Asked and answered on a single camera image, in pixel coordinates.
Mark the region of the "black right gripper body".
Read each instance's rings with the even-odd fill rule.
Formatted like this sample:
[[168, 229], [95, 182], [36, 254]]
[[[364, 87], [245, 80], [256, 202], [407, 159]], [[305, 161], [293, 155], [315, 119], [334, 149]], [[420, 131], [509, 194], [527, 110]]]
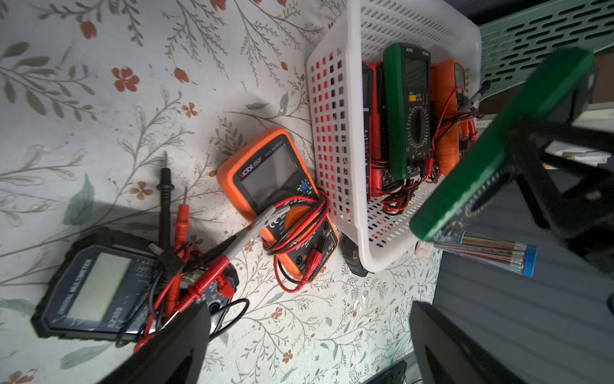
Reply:
[[505, 135], [536, 224], [604, 274], [613, 272], [613, 172], [548, 153], [554, 142], [611, 153], [613, 134], [524, 119]]

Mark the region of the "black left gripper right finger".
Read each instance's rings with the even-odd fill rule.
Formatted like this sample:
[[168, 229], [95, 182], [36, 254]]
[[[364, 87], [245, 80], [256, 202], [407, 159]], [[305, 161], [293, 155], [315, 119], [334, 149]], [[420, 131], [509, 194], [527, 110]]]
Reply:
[[414, 301], [409, 324], [424, 383], [524, 382], [432, 304]]

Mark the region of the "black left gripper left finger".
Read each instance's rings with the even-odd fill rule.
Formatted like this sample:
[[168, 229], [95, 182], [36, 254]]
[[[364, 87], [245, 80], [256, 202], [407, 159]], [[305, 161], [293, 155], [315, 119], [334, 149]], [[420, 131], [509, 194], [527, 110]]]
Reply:
[[210, 313], [193, 304], [102, 383], [195, 383], [209, 343]]

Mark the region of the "dark green multimeter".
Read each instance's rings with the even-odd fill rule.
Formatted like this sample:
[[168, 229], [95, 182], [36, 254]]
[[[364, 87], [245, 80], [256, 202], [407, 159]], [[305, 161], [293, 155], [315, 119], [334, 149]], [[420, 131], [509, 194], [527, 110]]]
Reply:
[[409, 43], [388, 46], [383, 56], [389, 170], [396, 180], [431, 157], [431, 55]]
[[481, 188], [504, 169], [508, 161], [506, 134], [524, 120], [571, 123], [587, 102], [575, 92], [596, 72], [595, 55], [577, 47], [548, 54], [516, 96], [500, 111], [471, 150], [445, 177], [409, 223], [422, 241], [433, 241], [456, 214], [471, 208]]

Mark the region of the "tiny black multimeter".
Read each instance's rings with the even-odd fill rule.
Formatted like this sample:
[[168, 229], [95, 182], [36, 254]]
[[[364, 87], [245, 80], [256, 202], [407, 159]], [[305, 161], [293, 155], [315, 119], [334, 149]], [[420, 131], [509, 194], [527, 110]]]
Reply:
[[113, 341], [144, 339], [169, 322], [179, 304], [214, 265], [187, 239], [190, 208], [173, 218], [172, 174], [164, 165], [158, 191], [158, 240], [102, 227], [76, 241], [51, 278], [31, 323], [38, 337]]

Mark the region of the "orange multimeter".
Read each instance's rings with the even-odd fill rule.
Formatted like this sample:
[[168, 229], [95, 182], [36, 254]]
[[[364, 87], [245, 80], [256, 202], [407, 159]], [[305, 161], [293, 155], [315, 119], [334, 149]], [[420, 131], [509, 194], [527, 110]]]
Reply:
[[465, 110], [468, 102], [465, 67], [455, 59], [432, 65], [432, 150], [439, 173], [449, 175], [477, 140], [477, 112]]

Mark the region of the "orange multimeter diagonal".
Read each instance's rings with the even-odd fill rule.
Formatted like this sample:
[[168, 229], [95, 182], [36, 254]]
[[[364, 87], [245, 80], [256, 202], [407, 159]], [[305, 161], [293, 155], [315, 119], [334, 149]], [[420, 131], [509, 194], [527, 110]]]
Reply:
[[320, 191], [289, 132], [272, 126], [218, 169], [217, 181], [233, 207], [261, 235], [277, 280], [298, 292], [312, 283], [337, 249], [328, 195]]

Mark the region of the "red ANENG multimeter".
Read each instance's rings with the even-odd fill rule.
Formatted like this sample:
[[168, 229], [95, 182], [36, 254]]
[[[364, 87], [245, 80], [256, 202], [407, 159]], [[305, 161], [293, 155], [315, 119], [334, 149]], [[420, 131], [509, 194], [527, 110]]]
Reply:
[[367, 200], [382, 195], [381, 114], [378, 106], [377, 64], [361, 63], [363, 120], [366, 144]]
[[419, 159], [409, 168], [408, 179], [396, 180], [390, 174], [384, 66], [374, 62], [366, 67], [374, 74], [369, 118], [369, 193], [372, 198], [383, 198], [385, 214], [396, 216], [404, 213], [418, 187], [432, 175], [434, 160]]

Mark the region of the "small black multimeter with leads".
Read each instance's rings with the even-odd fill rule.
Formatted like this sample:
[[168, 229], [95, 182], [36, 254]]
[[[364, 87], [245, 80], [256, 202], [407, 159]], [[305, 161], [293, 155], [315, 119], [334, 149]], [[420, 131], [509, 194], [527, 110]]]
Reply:
[[344, 234], [340, 236], [340, 250], [345, 264], [353, 275], [362, 278], [368, 275], [369, 272], [363, 267], [359, 259], [358, 245]]

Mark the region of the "white plastic perforated basket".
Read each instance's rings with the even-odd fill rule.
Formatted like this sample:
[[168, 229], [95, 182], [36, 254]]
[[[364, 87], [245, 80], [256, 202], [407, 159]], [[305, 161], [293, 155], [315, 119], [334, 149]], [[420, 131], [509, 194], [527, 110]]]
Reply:
[[421, 185], [396, 216], [367, 196], [362, 65], [381, 59], [393, 43], [421, 46], [434, 62], [458, 60], [470, 93], [481, 84], [480, 29], [443, 1], [350, 1], [308, 58], [317, 184], [329, 196], [331, 221], [358, 246], [371, 273], [414, 252], [410, 220], [435, 190]]

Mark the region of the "blue lid clear jar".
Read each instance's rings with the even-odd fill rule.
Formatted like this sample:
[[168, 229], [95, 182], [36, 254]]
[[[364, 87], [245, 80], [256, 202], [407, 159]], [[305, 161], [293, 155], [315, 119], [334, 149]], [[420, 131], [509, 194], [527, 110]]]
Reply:
[[537, 246], [489, 238], [471, 232], [463, 232], [454, 238], [433, 242], [419, 241], [415, 254], [419, 259], [429, 259], [436, 251], [455, 254], [476, 262], [522, 275], [534, 276]]

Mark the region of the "green desktop file organizer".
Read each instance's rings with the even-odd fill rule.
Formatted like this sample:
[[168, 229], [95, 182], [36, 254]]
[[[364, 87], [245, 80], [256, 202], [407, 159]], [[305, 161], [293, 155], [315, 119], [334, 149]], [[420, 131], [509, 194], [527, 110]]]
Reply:
[[481, 25], [480, 32], [487, 99], [525, 82], [552, 51], [613, 47], [613, 1], [550, 1]]

